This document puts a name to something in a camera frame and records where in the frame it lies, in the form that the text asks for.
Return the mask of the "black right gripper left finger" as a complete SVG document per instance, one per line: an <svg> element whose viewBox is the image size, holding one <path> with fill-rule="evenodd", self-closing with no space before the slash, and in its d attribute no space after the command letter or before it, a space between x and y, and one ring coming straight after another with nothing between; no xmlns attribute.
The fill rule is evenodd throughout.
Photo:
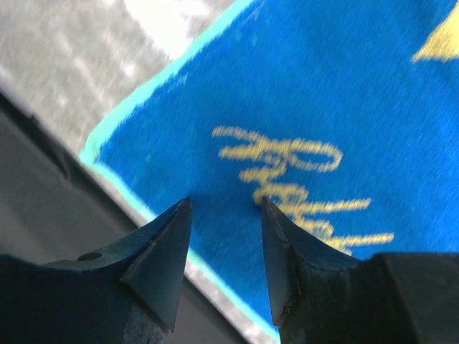
<svg viewBox="0 0 459 344"><path fill-rule="evenodd" d="M165 343L174 330L191 199L76 260L1 256L3 343Z"/></svg>

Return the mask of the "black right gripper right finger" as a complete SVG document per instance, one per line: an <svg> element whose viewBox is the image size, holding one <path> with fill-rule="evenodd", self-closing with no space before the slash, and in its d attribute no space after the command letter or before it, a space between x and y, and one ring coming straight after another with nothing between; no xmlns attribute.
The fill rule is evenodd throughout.
<svg viewBox="0 0 459 344"><path fill-rule="evenodd" d="M456 343L458 255L378 253L360 260L262 200L262 246L282 343Z"/></svg>

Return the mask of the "yellow teal patterned towel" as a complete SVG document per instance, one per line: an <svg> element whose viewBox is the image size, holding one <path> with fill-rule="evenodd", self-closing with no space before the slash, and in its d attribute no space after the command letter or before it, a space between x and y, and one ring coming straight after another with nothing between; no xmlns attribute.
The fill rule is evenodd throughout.
<svg viewBox="0 0 459 344"><path fill-rule="evenodd" d="M458 3L237 1L80 157L147 219L190 196L189 259L278 343L263 196L356 258L458 250Z"/></svg>

